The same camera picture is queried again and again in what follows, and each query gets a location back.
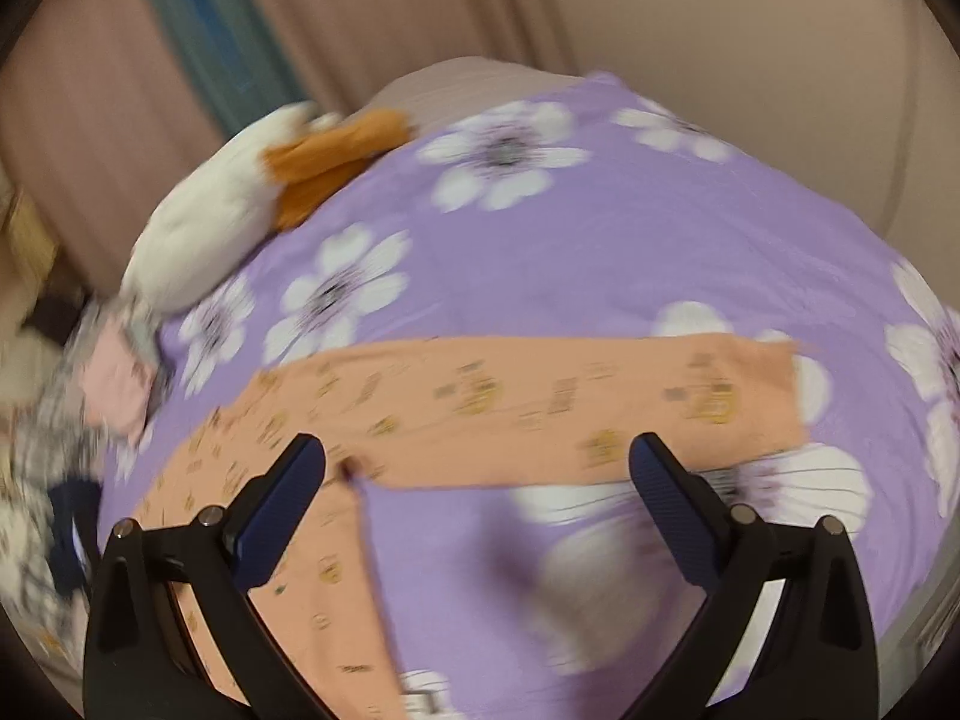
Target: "pink cloth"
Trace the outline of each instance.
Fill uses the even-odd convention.
[[[157,370],[131,351],[120,320],[110,317],[80,370],[83,421],[91,427],[106,425],[135,445],[143,435],[156,376]]]

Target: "curtain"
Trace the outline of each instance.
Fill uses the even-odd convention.
[[[0,159],[104,293],[157,202],[222,142],[147,0],[44,0],[0,69]]]
[[[352,112],[390,81],[456,56],[576,71],[550,0],[256,0],[302,83]]]
[[[306,100],[251,0],[151,0],[198,97],[232,137]]]

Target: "bed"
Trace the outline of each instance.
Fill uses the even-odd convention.
[[[773,521],[840,517],[877,633],[901,625],[955,511],[957,314],[850,211],[615,77],[539,76],[560,88],[393,152],[165,323],[171,391],[138,451],[107,453],[101,541],[258,370],[325,348],[463,335],[789,336],[810,445],[712,482]],[[189,495],[186,480],[163,483]],[[371,485],[368,501],[398,668],[411,680],[428,672],[450,712],[582,706],[618,717],[637,693],[637,661],[649,679],[701,600],[637,557],[649,533],[623,488]],[[504,523],[495,533],[481,527],[491,517]],[[517,587],[469,560],[516,541],[529,548]],[[949,563],[955,542],[944,549]],[[559,617],[538,607],[557,584]],[[778,593],[764,591],[718,695],[745,679]]]

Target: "white flower print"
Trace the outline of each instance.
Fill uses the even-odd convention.
[[[733,326],[707,303],[693,300],[671,303],[664,308],[654,322],[655,336],[692,336],[697,333],[733,333]],[[757,341],[789,341],[786,333],[765,330]],[[797,407],[805,425],[820,421],[832,396],[832,380],[827,369],[816,360],[803,355],[794,355],[797,372]]]
[[[729,143],[717,140],[703,129],[689,124],[651,100],[643,100],[646,110],[623,108],[613,114],[614,124],[638,130],[635,141],[657,151],[676,151],[685,146],[695,156],[709,162],[727,162],[736,153]]]
[[[375,247],[361,223],[325,239],[316,270],[295,279],[281,300],[287,316],[267,332],[263,362],[293,362],[319,351],[349,346],[357,322],[393,303],[406,289],[407,274],[390,272],[410,250],[406,230]]]
[[[436,671],[407,671],[400,675],[403,704],[409,720],[466,720],[450,698],[450,680]]]
[[[480,197],[486,211],[517,205],[553,185],[549,170],[589,159],[582,148],[557,146],[573,134],[574,117],[560,103],[517,100],[453,124],[418,152],[430,165],[452,165],[440,176],[433,202],[456,211]]]
[[[655,334],[731,333],[733,326],[706,303],[679,302],[656,318]],[[764,330],[757,341],[789,341],[779,330]],[[832,398],[832,379],[815,360],[794,355],[797,407],[803,422],[818,422]],[[872,504],[872,490],[857,459],[833,446],[810,443],[792,452],[704,474],[725,503],[746,503],[768,522],[809,527],[824,514],[834,514],[851,538],[862,530]],[[760,655],[784,591],[782,581],[768,581],[714,699],[736,689]]]
[[[926,472],[937,485],[937,511],[949,517],[960,496],[960,314],[944,309],[917,269],[893,265],[894,282],[923,324],[887,325],[887,352],[910,374],[926,415]]]
[[[535,485],[511,491],[529,522],[565,525],[613,512],[637,501],[629,482],[606,485]],[[558,542],[536,572],[529,625],[563,675],[582,674],[621,656],[676,590],[672,557],[653,524],[623,514],[589,525]]]
[[[123,445],[117,447],[117,469],[116,474],[113,476],[114,483],[127,483],[127,480],[133,473],[133,466],[136,466],[136,462],[140,459],[140,455],[150,448],[150,443],[153,440],[154,423],[151,422],[149,425],[147,425],[147,427],[144,428],[143,435],[140,437],[140,441],[136,442],[135,445],[123,443]]]
[[[203,389],[217,365],[232,360],[240,351],[245,338],[243,323],[254,306],[247,278],[239,274],[224,281],[186,316],[179,329],[179,339],[190,344],[181,376],[185,397]]]
[[[706,474],[727,477],[728,504],[746,503],[767,522],[811,527],[824,514],[840,519],[850,538],[863,530],[872,504],[870,483],[856,458],[834,446],[809,443],[734,469]],[[728,695],[750,671],[773,624],[783,581],[768,581],[750,618],[716,698]]]

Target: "orange plush part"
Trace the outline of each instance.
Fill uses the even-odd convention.
[[[376,156],[411,138],[407,115],[384,108],[286,146],[266,149],[263,161],[267,170],[277,183],[286,184],[277,198],[274,229],[289,230],[303,223],[323,201],[366,170]]]

